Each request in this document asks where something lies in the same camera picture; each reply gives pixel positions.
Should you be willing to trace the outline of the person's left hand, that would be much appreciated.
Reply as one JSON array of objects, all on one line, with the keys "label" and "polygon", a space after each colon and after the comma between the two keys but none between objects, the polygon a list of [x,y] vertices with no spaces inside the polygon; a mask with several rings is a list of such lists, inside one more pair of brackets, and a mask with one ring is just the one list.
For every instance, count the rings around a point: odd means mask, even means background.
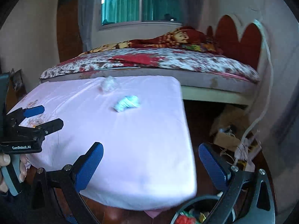
[{"label": "person's left hand", "polygon": [[[10,162],[11,162],[10,156],[7,155],[7,154],[1,153],[1,168],[4,167],[4,166],[8,166],[10,164]],[[25,166],[27,164],[27,162],[28,162],[27,157],[24,154],[20,155],[20,175],[19,175],[19,180],[21,182],[24,182],[25,177],[27,176],[27,170],[26,170],[26,166]],[[8,192],[8,190],[9,190],[9,188],[8,188],[7,184],[5,183],[5,181],[4,181],[4,177],[3,177],[2,173],[1,173],[1,180],[0,180],[0,182],[1,182],[1,193],[5,193],[6,194]]]}]

